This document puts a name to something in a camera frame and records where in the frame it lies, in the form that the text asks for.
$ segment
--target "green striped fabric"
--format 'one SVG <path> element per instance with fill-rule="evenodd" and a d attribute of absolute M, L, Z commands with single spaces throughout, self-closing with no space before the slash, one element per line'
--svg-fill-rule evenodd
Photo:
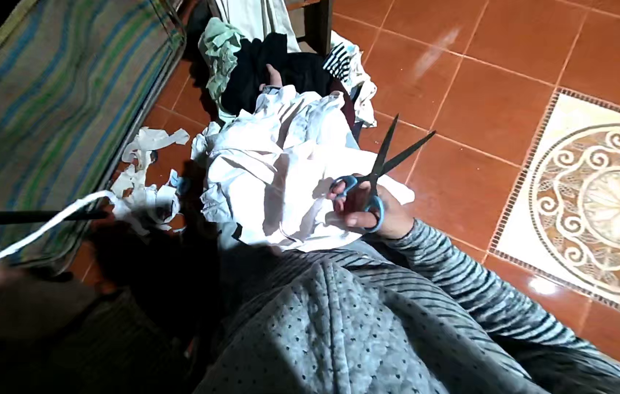
<path fill-rule="evenodd" d="M 0 211 L 94 192 L 183 44 L 159 0 L 19 3 L 0 29 Z M 61 224 L 16 260 L 63 256 L 84 225 Z M 39 226 L 0 226 L 0 249 Z"/>

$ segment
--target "person's right hand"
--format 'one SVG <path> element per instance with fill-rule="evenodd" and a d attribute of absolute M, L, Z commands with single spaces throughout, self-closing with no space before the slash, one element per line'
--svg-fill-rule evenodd
<path fill-rule="evenodd" d="M 393 197 L 387 189 L 381 185 L 378 188 L 378 197 L 383 200 L 385 217 L 383 225 L 376 233 L 388 239 L 399 239 L 407 235 L 412 229 L 414 219 L 402 208 L 400 202 Z M 366 200 L 371 191 L 370 182 L 362 182 L 347 194 L 346 197 L 337 198 L 337 194 L 344 191 L 346 183 L 343 181 L 337 183 L 327 195 L 330 200 L 334 201 L 334 212 L 344 220 L 347 227 L 364 227 L 371 228 L 378 223 L 379 212 L 364 212 Z"/>

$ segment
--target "striped sleeve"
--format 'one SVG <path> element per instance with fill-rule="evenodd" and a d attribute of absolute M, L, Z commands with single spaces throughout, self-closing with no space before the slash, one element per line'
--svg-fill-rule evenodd
<path fill-rule="evenodd" d="M 490 337 L 551 393 L 620 393 L 620 368 L 541 305 L 415 219 L 388 247 L 458 302 Z"/>

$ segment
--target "black cloth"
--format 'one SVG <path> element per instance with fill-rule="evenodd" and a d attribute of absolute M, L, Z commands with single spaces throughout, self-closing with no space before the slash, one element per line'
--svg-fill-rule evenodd
<path fill-rule="evenodd" d="M 237 66 L 222 94 L 222 107 L 227 112 L 254 112 L 259 85 L 269 83 L 267 64 L 278 70 L 283 85 L 294 85 L 298 93 L 330 94 L 332 75 L 323 70 L 324 59 L 315 53 L 288 53 L 285 34 L 270 33 L 263 42 L 243 39 L 241 44 L 242 49 L 235 53 Z"/>

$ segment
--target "decorative floor tile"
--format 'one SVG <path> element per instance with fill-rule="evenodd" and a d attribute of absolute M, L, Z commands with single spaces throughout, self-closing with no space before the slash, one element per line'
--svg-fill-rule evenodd
<path fill-rule="evenodd" d="M 554 95 L 490 251 L 620 309 L 620 109 Z"/>

